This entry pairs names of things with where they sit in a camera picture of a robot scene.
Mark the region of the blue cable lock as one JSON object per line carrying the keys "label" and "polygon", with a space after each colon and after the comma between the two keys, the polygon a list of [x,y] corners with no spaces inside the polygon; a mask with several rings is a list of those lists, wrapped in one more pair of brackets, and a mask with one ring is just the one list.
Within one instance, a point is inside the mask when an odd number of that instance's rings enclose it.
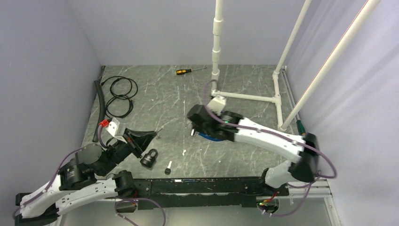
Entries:
{"label": "blue cable lock", "polygon": [[214,137],[211,137],[211,136],[209,136],[209,135],[200,133],[198,130],[196,130],[194,127],[192,127],[192,129],[191,129],[191,136],[194,137],[194,136],[196,136],[196,135],[199,135],[199,136],[201,136],[202,138],[205,138],[205,139],[207,139],[207,140],[214,141],[214,142],[221,142],[221,141],[223,141],[223,139],[214,138]]}

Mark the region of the black padlock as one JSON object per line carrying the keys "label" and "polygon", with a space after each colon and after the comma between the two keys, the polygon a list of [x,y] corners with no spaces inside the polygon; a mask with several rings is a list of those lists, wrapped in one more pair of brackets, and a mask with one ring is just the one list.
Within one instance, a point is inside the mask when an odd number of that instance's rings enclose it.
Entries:
{"label": "black padlock", "polygon": [[140,160],[140,164],[148,169],[151,169],[155,164],[158,157],[158,151],[156,149],[151,149],[144,157]]}

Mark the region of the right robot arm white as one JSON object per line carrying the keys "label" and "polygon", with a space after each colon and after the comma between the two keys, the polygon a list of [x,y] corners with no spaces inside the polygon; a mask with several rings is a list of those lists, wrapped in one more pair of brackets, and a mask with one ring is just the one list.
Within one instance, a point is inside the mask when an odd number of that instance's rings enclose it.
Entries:
{"label": "right robot arm white", "polygon": [[204,105],[194,105],[187,118],[194,131],[212,139],[255,145],[284,157],[283,163],[263,173],[259,189],[264,195],[273,194],[288,182],[312,183],[317,177],[319,155],[314,151],[316,141],[312,134],[306,137],[286,134],[231,111],[210,114]]}

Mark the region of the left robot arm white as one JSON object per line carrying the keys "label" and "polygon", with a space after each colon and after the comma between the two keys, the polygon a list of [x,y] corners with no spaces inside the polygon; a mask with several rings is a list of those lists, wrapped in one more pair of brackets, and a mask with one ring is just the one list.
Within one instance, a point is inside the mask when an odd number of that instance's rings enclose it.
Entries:
{"label": "left robot arm white", "polygon": [[16,195],[16,226],[45,226],[70,210],[103,198],[130,198],[137,193],[132,173],[122,170],[98,182],[133,154],[141,158],[156,131],[126,129],[122,140],[112,145],[89,144],[74,151],[69,162],[61,162],[51,180],[32,193]]}

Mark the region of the black foam tube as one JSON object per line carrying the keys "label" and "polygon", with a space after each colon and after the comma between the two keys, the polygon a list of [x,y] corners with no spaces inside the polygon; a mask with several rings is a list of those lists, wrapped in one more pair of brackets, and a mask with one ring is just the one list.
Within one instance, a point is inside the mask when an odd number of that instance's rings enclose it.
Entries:
{"label": "black foam tube", "polygon": [[99,123],[101,123],[105,119],[106,109],[105,109],[104,93],[103,93],[103,89],[102,89],[100,80],[95,80],[94,85],[95,85],[96,94],[98,96],[98,102],[99,102],[98,119],[97,119],[96,129],[95,129],[93,139],[92,139],[92,141],[96,143],[99,141],[98,134],[97,134],[97,130],[99,128]]}

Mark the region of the orange handled screwdriver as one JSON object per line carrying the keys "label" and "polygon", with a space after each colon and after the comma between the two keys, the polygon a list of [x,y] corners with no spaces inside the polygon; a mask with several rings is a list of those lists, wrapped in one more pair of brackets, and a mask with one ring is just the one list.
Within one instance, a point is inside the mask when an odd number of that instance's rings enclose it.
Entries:
{"label": "orange handled screwdriver", "polygon": [[196,69],[192,69],[192,68],[178,69],[178,70],[176,70],[175,75],[184,75],[184,74],[187,74],[187,73],[191,73],[193,71],[198,71],[198,70],[203,70],[203,69],[207,69],[207,67],[196,68]]}

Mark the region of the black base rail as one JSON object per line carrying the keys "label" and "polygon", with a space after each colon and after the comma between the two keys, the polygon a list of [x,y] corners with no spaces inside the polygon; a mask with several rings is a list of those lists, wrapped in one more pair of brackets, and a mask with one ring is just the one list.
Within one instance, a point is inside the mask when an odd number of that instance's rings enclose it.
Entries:
{"label": "black base rail", "polygon": [[287,185],[268,187],[261,177],[133,179],[123,198],[149,198],[163,208],[241,206],[255,208],[261,199],[288,196]]}

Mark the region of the green handled screwdriver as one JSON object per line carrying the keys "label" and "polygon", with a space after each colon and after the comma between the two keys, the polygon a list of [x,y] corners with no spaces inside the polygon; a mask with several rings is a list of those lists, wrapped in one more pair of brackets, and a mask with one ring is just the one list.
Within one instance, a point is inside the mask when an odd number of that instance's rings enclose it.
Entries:
{"label": "green handled screwdriver", "polygon": [[298,133],[301,136],[305,136],[306,135],[306,129],[305,129],[304,125],[302,124],[301,120],[297,120],[296,121],[296,126],[297,126]]}

